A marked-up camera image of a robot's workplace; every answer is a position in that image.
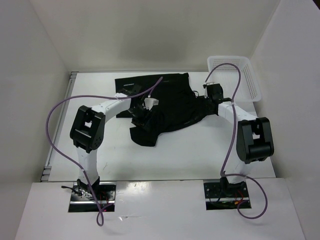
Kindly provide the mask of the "black shorts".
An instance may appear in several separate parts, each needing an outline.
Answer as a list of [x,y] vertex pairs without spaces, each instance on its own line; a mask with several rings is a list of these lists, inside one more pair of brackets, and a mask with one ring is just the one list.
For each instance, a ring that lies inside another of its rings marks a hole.
[[[151,97],[159,101],[154,106],[149,127],[133,126],[129,129],[131,140],[143,147],[154,147],[158,137],[164,133],[178,131],[197,124],[206,116],[200,112],[200,98],[196,96],[189,84],[188,73],[169,73],[156,75],[142,75],[115,79],[115,90],[132,90],[139,87],[138,93],[151,88],[156,82]],[[131,118],[126,110],[117,118]]]

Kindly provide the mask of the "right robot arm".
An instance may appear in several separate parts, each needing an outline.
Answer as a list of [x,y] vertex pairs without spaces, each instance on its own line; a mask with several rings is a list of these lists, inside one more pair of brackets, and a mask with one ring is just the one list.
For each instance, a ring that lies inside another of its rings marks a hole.
[[235,148],[238,163],[233,173],[226,173],[224,162],[220,173],[219,191],[225,197],[234,195],[250,174],[255,162],[263,162],[274,154],[274,143],[270,120],[257,117],[236,105],[231,98],[225,98],[223,88],[218,83],[205,83],[204,102],[210,113],[224,118],[232,124],[231,147],[227,151],[229,159]]

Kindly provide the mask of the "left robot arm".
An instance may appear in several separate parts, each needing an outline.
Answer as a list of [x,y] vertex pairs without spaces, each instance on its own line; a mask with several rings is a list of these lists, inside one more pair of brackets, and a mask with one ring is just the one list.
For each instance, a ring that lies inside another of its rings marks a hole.
[[77,110],[70,138],[81,165],[77,187],[89,200],[96,199],[101,191],[97,154],[104,140],[106,123],[123,111],[128,111],[133,117],[144,118],[159,104],[159,100],[152,98],[150,92],[137,93],[139,89],[139,86],[132,90],[122,89],[100,104],[82,105]]

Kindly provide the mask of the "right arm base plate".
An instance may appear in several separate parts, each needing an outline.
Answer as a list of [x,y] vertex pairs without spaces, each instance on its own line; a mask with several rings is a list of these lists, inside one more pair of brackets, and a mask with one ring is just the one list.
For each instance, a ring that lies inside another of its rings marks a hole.
[[219,179],[203,182],[207,211],[251,209],[250,197],[245,181],[240,183],[222,182]]

